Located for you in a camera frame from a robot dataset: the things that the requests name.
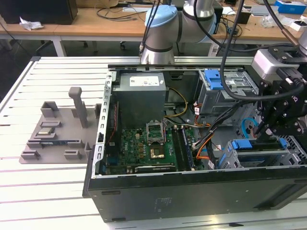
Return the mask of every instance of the ram slot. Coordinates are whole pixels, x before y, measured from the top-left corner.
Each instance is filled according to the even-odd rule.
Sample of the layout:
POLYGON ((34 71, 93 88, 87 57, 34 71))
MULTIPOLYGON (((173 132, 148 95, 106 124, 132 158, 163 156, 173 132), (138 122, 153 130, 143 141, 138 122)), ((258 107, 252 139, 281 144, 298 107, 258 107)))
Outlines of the ram slot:
POLYGON ((172 129, 172 137, 174 150, 176 155, 176 161, 179 171, 189 171, 191 170, 189 166, 188 153, 185 146, 185 141, 181 129, 172 129))

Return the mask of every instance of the yellow wire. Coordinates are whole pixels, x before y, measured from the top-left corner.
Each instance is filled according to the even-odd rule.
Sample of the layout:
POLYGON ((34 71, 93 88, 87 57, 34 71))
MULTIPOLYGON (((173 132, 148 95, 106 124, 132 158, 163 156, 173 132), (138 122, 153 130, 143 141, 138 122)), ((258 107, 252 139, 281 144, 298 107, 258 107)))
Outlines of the yellow wire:
POLYGON ((171 90, 175 91, 176 93, 178 93, 178 94, 180 95, 180 97, 184 100, 186 106, 185 106, 183 112, 181 112, 181 113, 179 113, 179 114, 174 114, 174 115, 166 115, 166 116, 164 116, 164 117, 178 117, 178 116, 181 116, 181 115, 183 115, 183 114, 187 111, 187 109, 188 109, 188 102, 187 102, 187 100, 184 98, 184 96, 183 96, 181 93, 179 93, 177 90, 175 90, 174 88, 169 88, 169 89, 171 89, 171 90))

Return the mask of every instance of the white desk leg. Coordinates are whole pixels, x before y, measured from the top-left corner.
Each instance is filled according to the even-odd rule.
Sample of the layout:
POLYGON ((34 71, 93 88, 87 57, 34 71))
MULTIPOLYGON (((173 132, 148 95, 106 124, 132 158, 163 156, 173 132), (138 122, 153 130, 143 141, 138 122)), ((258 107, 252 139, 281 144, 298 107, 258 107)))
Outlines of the white desk leg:
POLYGON ((210 49, 209 49, 209 57, 216 57, 216 53, 219 49, 219 46, 216 43, 211 43, 210 49))
POLYGON ((1 39, 0 40, 1 45, 5 47, 6 50, 12 50, 12 46, 8 39, 1 39))
POLYGON ((55 37, 53 40, 53 45, 56 49, 58 57, 66 57, 65 47, 60 39, 60 37, 55 37))
POLYGON ((92 41, 93 43, 93 48, 94 48, 94 52, 98 52, 98 46, 97 46, 97 41, 92 41))

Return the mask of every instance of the blue box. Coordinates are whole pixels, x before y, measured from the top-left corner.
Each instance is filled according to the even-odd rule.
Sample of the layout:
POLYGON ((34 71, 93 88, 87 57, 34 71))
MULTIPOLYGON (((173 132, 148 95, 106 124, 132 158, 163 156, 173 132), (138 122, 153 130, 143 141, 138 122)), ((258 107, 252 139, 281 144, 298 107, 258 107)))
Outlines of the blue box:
POLYGON ((291 3, 276 1, 275 6, 279 6, 279 13, 303 14, 306 9, 306 5, 298 1, 292 1, 291 3))

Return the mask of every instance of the wooden desk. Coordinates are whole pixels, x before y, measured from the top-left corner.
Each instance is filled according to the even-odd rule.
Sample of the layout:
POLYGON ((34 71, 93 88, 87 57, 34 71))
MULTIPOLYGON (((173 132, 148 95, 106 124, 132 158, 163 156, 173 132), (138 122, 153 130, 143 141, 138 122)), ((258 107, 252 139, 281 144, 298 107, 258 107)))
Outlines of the wooden desk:
MULTIPOLYGON (((246 5, 256 5, 251 0, 245 1, 246 5)), ((78 15, 72 25, 44 25, 43 29, 27 31, 18 24, 7 25, 7 30, 16 39, 32 39, 32 40, 52 40, 57 51, 58 56, 66 56, 63 40, 84 40, 84 41, 141 41, 145 30, 144 22, 145 13, 134 15, 136 20, 127 22, 115 22, 100 18, 96 15, 94 8, 80 8, 78 15)), ((106 10, 101 11, 102 15, 106 14, 106 10)), ((108 13, 108 17, 119 17, 131 14, 131 12, 116 12, 108 13)), ((299 15, 289 14, 288 17, 295 19, 299 15)), ((228 16, 230 20, 234 20, 234 16, 228 16)), ((270 45, 279 42, 288 42, 280 29, 276 26, 273 28, 264 28, 261 25, 261 17, 250 16, 246 25, 240 24, 243 29, 242 35, 237 38, 237 44, 256 44, 256 45, 270 45)), ((302 32, 296 32, 289 29, 289 31, 299 38, 302 32)), ((226 36, 225 27, 221 24, 218 33, 214 35, 219 41, 223 41, 226 36)), ((0 28, 0 39, 9 39, 10 36, 6 34, 3 28, 0 28)))
MULTIPOLYGON (((107 10, 102 10, 101 15, 105 15, 107 10)), ((121 17, 132 14, 132 12, 117 12, 107 14, 107 17, 121 17)), ((145 12, 139 14, 145 20, 145 12)), ((94 8, 83 8, 78 10, 78 15, 72 25, 59 25, 54 30, 54 35, 73 36, 118 36, 118 37, 142 37, 145 31, 144 22, 138 15, 132 16, 134 21, 115 22, 100 18, 96 15, 94 8)))
MULTIPOLYGON (((251 0, 245 0, 246 6, 253 6, 258 5, 255 2, 251 0)), ((297 14, 284 14, 288 18, 293 19, 299 19, 300 15, 297 14)), ((227 18, 234 21, 236 15, 228 15, 227 18)), ((248 23, 245 24, 239 24, 242 29, 242 35, 237 38, 237 43, 241 43, 240 40, 248 40, 246 44, 249 44, 251 41, 259 41, 259 44, 262 44, 263 41, 273 41, 275 42, 287 42, 287 38, 282 34, 281 30, 278 28, 278 26, 271 27, 271 28, 264 28, 261 25, 261 18, 259 16, 250 16, 248 23)), ((288 30, 290 33, 294 35, 296 38, 300 38, 302 32, 297 32, 290 27, 288 27, 288 30)), ((220 24, 218 33, 214 35, 216 39, 224 39, 226 35, 226 29, 224 25, 220 24)))

